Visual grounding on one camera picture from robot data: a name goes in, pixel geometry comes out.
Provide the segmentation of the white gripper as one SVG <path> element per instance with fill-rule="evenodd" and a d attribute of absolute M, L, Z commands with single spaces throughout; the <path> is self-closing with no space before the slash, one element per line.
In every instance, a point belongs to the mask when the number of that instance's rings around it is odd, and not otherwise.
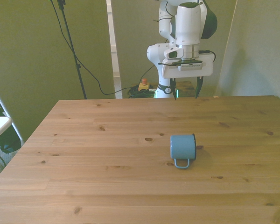
<path fill-rule="evenodd" d="M 195 62 L 181 63 L 178 59 L 164 59 L 162 62 L 161 76 L 170 78 L 170 88 L 176 99 L 175 78 L 197 77 L 195 98 L 198 98 L 203 85 L 203 77 L 213 73 L 213 54 L 201 54 Z"/>

